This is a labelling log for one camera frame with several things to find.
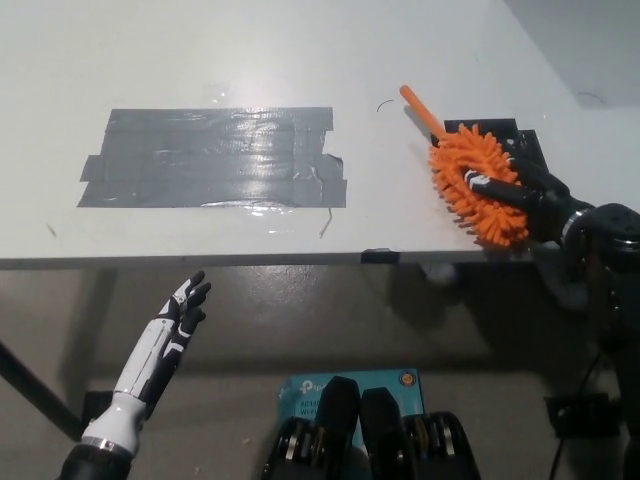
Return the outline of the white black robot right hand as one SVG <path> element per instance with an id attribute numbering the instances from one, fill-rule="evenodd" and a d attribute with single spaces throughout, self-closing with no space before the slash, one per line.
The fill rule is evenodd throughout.
<path id="1" fill-rule="evenodd" d="M 507 167 L 516 174 L 519 185 L 471 167 L 462 167 L 461 173 L 472 192 L 524 213 L 534 241 L 562 245 L 575 219 L 594 209 L 574 198 L 562 181 L 524 153 L 509 157 Z"/>

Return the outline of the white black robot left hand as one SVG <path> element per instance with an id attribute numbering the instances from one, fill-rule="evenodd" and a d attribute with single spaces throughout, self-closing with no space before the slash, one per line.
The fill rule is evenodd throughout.
<path id="1" fill-rule="evenodd" d="M 112 392 L 108 408 L 84 430 L 81 443 L 137 455 L 144 423 L 171 381 L 198 325 L 211 284 L 197 272 L 168 298 L 132 350 Z"/>

